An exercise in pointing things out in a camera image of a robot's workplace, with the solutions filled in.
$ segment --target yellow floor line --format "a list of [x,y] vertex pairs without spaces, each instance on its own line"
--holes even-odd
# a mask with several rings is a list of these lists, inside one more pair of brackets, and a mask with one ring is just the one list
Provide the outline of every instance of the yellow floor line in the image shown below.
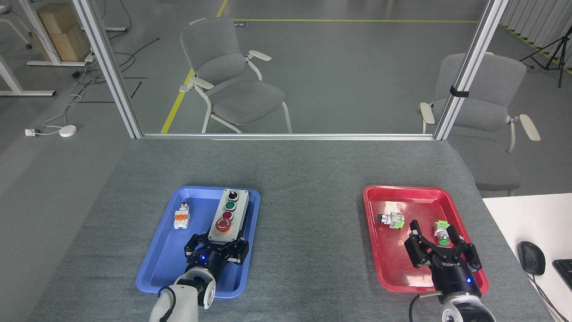
[[[220,17],[220,15],[223,14],[223,10],[224,10],[224,7],[227,6],[227,2],[228,2],[228,0],[223,1],[223,4],[220,6],[219,12],[216,14],[217,17]],[[193,77],[193,75],[194,75],[194,71],[191,68],[189,71],[189,74],[186,76],[185,82],[183,84],[188,83],[190,78]],[[177,115],[177,111],[178,111],[179,106],[181,105],[182,99],[183,99],[183,97],[185,97],[185,93],[186,92],[179,92],[179,94],[177,95],[177,99],[175,100],[175,103],[173,103],[173,107],[171,107],[171,111],[169,112],[169,115],[167,116],[167,119],[165,120],[165,124],[163,124],[163,128],[161,129],[161,133],[169,132],[169,128],[171,127],[171,124],[173,123],[175,115]]]
[[[532,42],[528,41],[526,38],[522,37],[521,35],[517,34],[516,32],[510,30],[509,28],[501,25],[499,23],[499,25],[503,28],[505,28],[506,30],[508,30],[511,34],[515,35],[518,39],[522,40],[525,44],[527,44],[528,46],[530,46],[531,48],[533,48],[534,50],[538,50],[540,49],[540,47],[536,47],[535,45],[533,45]],[[546,57],[547,59],[551,59],[552,57],[550,57],[548,54],[546,54],[545,52],[539,52],[540,54],[542,54],[544,57]],[[559,61],[555,61],[554,62],[557,66],[560,67]],[[572,70],[568,67],[564,67],[564,71],[570,75],[572,75]]]
[[227,6],[227,1],[228,1],[228,0],[224,0],[224,1],[223,1],[223,5],[220,6],[219,13],[216,14],[217,17],[220,17],[220,15],[223,14],[224,7]]
[[235,21],[287,21],[287,22],[436,22],[477,23],[477,20],[378,20],[378,19],[234,19]]

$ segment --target aluminum profile post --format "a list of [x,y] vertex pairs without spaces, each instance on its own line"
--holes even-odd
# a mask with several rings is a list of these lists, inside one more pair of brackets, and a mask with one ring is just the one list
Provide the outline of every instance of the aluminum profile post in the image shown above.
[[[452,84],[457,92],[466,93],[469,91],[471,83],[479,69],[480,62],[483,60],[483,56],[491,42],[492,35],[495,33],[496,26],[501,20],[501,16],[508,2],[509,0],[489,0],[487,3],[483,17],[480,19],[475,36],[467,52],[467,56],[465,56],[457,81],[455,84]],[[463,101],[464,97],[454,96],[453,94],[449,96],[443,116],[441,116],[441,120],[434,134],[435,140],[447,139]]]
[[113,56],[111,44],[105,34],[105,28],[100,19],[96,16],[92,0],[73,0],[77,13],[80,17],[81,23],[85,28],[88,39],[96,54],[97,60],[100,63],[100,68],[105,76],[105,80],[109,86],[109,90],[113,95],[117,108],[127,132],[132,139],[140,139],[143,137],[127,93],[123,80]]

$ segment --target chair armrest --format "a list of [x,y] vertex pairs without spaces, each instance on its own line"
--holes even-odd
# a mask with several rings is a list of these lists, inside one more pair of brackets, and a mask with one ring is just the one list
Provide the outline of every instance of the chair armrest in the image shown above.
[[191,77],[188,83],[181,86],[179,92],[188,92],[194,85],[204,89],[211,89],[215,87],[213,84],[198,77]]
[[248,59],[252,59],[252,57],[262,59],[263,61],[269,61],[272,59],[272,57],[270,57],[269,55],[257,52],[256,50],[250,50],[248,52]]
[[532,141],[540,141],[540,134],[530,117],[526,114],[520,114],[518,119],[522,124],[522,127],[525,129],[526,135],[528,135],[529,139]]
[[433,111],[429,104],[423,102],[419,103],[419,112],[421,112],[421,116],[425,123],[435,124],[435,117],[433,116]]

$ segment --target table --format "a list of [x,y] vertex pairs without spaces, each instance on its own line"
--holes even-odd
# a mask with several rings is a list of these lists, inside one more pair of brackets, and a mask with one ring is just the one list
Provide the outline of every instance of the table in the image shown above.
[[546,271],[536,277],[538,285],[562,315],[572,320],[572,290],[552,266],[553,260],[572,258],[572,194],[485,198],[496,224],[516,257],[517,244],[530,241],[544,252]]
[[[186,185],[261,195],[245,291],[215,299],[201,321],[406,321],[414,294],[384,289],[375,273],[362,197],[371,184],[447,190],[489,280],[484,305],[498,321],[552,321],[445,141],[151,139],[129,142],[30,321],[148,320],[157,296],[135,277]],[[440,310],[421,299],[415,320],[440,321]]]

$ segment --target red emergency stop button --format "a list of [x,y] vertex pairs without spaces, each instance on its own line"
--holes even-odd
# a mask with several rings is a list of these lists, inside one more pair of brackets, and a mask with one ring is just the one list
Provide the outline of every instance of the red emergency stop button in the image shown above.
[[231,220],[227,218],[220,218],[216,221],[214,226],[216,227],[216,230],[226,234],[231,229]]

